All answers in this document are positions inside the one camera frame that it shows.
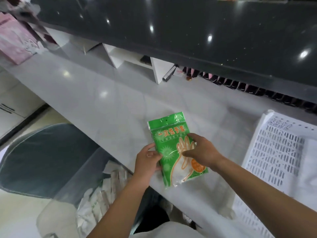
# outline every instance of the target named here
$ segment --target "person's right arm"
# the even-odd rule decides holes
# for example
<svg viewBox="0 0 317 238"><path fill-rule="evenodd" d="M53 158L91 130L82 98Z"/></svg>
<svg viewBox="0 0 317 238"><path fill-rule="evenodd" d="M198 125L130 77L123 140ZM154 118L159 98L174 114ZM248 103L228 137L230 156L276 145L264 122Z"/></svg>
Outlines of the person's right arm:
<svg viewBox="0 0 317 238"><path fill-rule="evenodd" d="M317 212L225 158L204 137L188 136L197 146L183 155L219 173L275 238L317 237Z"/></svg>

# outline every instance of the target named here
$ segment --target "black pants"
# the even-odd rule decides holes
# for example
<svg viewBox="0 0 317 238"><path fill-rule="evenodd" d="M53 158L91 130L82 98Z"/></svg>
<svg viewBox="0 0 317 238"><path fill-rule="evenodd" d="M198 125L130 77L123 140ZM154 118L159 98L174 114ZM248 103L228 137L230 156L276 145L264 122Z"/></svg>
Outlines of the black pants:
<svg viewBox="0 0 317 238"><path fill-rule="evenodd" d="M155 205L147 212L145 212L141 224L134 233L136 234L154 230L155 228L159 227L165 222L168 222L169 220L170 219L165 210L163 210L160 206Z"/></svg>

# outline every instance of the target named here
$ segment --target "black baseboard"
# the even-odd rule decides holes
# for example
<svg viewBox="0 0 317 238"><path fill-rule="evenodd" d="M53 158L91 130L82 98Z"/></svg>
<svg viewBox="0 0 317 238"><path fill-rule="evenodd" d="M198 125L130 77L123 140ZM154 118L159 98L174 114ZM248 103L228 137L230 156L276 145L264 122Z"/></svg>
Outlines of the black baseboard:
<svg viewBox="0 0 317 238"><path fill-rule="evenodd" d="M27 117L20 124L18 124L16 127L14 127L10 132L8 132L5 136L3 136L0 139L0 146L5 144L6 142L8 142L14 135L16 135L18 132L20 132L23 128L25 128L25 126L27 126L29 123L31 123L34 119L36 119L37 116L39 116L41 113L43 113L49 107L50 106L47 103L43 104L40 108L38 108L29 117Z"/></svg>

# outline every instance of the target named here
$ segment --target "green package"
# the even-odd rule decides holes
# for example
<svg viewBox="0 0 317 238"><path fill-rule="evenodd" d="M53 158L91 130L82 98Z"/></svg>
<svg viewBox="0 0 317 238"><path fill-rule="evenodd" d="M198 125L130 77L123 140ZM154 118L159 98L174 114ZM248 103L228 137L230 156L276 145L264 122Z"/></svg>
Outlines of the green package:
<svg viewBox="0 0 317 238"><path fill-rule="evenodd" d="M183 112L175 113L148 122L156 150L163 155L160 160L165 186L177 186L182 182L208 172L196 160L182 155L195 147L188 137L188 126Z"/></svg>

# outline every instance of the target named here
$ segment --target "marble countertop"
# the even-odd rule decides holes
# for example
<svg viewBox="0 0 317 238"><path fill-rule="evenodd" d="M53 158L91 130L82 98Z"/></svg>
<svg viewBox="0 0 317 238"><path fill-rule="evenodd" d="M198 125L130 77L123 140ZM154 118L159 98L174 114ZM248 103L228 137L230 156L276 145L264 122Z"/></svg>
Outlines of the marble countertop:
<svg viewBox="0 0 317 238"><path fill-rule="evenodd" d="M46 27L317 103L315 3L31 2Z"/></svg>
<svg viewBox="0 0 317 238"><path fill-rule="evenodd" d="M6 69L131 171L136 154L153 141L146 122L175 112L183 111L191 132L205 136L240 164L266 110L317 123L303 110L199 77L188 82L173 76L157 85L152 70L130 63L115 69L99 51L84 55L67 44ZM254 237L217 213L228 185L211 170L169 189L158 172L151 187L215 237Z"/></svg>

